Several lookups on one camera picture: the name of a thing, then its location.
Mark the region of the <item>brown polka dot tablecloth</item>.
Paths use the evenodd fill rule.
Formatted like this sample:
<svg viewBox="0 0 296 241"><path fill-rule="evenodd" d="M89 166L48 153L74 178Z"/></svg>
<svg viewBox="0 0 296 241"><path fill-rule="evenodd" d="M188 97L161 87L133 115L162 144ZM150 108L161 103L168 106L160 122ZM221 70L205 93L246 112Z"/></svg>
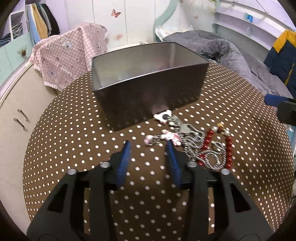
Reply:
<svg viewBox="0 0 296 241"><path fill-rule="evenodd" d="M67 170L85 171L132 144L126 182L110 193L119 240L180 240L188 192L172 183L165 142L148 147L147 135L164 126L150 119L113 132L104 121L87 73L62 91L33 130L23 163L23 195L33 219ZM263 95L234 72L209 65L198 101L173 111L206 132L217 123L232 136L231 172L277 230L292 205L294 162L285 126Z"/></svg>

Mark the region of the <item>grey duvet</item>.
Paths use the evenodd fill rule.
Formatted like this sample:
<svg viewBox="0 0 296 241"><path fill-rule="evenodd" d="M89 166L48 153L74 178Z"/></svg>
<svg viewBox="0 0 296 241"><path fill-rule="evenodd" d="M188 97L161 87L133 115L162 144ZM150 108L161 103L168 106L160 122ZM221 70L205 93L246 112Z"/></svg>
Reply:
<svg viewBox="0 0 296 241"><path fill-rule="evenodd" d="M263 95L292 98L282 81L268 67L249 53L237 48L221 35L203 30L172 33L163 38L176 42L205 58L211 59L243 77Z"/></svg>

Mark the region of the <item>navy yellow jacket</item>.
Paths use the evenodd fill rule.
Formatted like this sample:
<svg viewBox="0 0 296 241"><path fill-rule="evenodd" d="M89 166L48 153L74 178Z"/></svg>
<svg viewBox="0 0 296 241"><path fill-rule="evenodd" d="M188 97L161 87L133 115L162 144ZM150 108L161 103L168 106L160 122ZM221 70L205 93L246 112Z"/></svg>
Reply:
<svg viewBox="0 0 296 241"><path fill-rule="evenodd" d="M295 98L295 32L285 30L269 50L264 64L276 75Z"/></svg>

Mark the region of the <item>teal drawer unit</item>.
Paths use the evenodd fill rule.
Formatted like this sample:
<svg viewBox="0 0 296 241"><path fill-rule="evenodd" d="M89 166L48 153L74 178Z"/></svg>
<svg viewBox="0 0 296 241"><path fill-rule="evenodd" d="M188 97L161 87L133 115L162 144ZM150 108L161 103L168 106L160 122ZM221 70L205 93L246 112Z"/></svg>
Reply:
<svg viewBox="0 0 296 241"><path fill-rule="evenodd" d="M25 33L1 47L1 85L32 53L30 33Z"/></svg>

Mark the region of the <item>teal bunk bed frame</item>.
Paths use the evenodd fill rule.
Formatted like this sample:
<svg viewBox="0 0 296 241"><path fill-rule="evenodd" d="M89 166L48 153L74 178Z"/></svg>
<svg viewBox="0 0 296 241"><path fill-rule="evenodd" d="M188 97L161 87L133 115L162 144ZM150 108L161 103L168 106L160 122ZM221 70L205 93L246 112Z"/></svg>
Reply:
<svg viewBox="0 0 296 241"><path fill-rule="evenodd" d="M295 23L279 1L168 1L154 23L156 39L203 30L268 51Z"/></svg>

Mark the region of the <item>red storage box white lid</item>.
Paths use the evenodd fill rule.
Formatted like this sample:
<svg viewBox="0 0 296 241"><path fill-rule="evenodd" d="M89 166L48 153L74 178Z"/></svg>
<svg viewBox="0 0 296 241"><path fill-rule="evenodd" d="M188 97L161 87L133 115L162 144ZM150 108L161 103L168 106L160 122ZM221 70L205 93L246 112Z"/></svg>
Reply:
<svg viewBox="0 0 296 241"><path fill-rule="evenodd" d="M148 42L138 42L138 43L134 43L134 44L122 45L122 46L110 48L107 50L107 52L113 52L113 51L117 51L117 50L121 50L121 49L126 49L126 48L130 48L130 47L141 46L141 45L146 45L146 44L148 44Z"/></svg>

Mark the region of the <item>hanging clothes row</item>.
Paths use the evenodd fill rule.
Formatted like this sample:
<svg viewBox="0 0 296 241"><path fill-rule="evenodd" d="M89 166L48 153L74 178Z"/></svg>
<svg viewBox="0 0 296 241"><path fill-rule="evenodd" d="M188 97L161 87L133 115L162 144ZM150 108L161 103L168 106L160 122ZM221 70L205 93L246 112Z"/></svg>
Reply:
<svg viewBox="0 0 296 241"><path fill-rule="evenodd" d="M58 22L46 3L25 4L25 15L28 32L34 45L42 39L60 34Z"/></svg>

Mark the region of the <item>dark grey metal box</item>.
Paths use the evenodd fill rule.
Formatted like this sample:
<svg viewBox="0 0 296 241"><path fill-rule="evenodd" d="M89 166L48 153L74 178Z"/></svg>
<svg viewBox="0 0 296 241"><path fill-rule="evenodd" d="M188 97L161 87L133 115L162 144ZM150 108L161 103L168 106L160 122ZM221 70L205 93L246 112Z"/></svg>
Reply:
<svg viewBox="0 0 296 241"><path fill-rule="evenodd" d="M198 100L209 60L175 42L132 46L91 61L92 91L118 131Z"/></svg>

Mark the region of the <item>pink checked cover cloth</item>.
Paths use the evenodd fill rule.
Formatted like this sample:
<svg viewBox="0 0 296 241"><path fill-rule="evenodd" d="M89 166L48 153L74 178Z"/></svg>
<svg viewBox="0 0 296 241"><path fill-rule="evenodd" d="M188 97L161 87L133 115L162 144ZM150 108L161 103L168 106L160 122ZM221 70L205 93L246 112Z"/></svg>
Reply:
<svg viewBox="0 0 296 241"><path fill-rule="evenodd" d="M39 41L29 61L41 73L44 85L63 91L91 70L94 57L107 52L106 34L106 27L84 23L62 35Z"/></svg>

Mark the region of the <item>white cube shelf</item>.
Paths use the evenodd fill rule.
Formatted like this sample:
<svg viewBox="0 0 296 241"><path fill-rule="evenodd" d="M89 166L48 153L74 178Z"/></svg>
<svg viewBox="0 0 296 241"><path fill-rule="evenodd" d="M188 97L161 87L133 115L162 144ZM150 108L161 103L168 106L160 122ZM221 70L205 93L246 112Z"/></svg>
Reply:
<svg viewBox="0 0 296 241"><path fill-rule="evenodd" d="M28 32L25 10L12 11L1 28L1 40L10 38L10 42Z"/></svg>

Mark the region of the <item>pink white charm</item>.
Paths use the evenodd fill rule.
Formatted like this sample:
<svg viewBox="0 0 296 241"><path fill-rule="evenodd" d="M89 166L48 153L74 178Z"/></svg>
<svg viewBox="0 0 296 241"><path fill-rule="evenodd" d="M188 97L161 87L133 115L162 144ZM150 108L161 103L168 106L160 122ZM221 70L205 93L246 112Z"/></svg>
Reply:
<svg viewBox="0 0 296 241"><path fill-rule="evenodd" d="M172 141L174 146L181 146L182 140L177 133L170 132L168 130L162 130L160 135L147 135L144 139L144 143L147 146L154 146L159 144L161 141Z"/></svg>

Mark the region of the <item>white wardrobe with butterflies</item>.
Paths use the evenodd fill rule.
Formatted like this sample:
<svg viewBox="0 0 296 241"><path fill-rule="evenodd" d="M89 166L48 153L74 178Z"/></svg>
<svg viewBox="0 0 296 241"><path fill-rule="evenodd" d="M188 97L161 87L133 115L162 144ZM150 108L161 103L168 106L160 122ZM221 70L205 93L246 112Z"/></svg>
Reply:
<svg viewBox="0 0 296 241"><path fill-rule="evenodd" d="M65 1L69 27L97 23L107 28L108 48L154 41L154 22L169 1Z"/></svg>

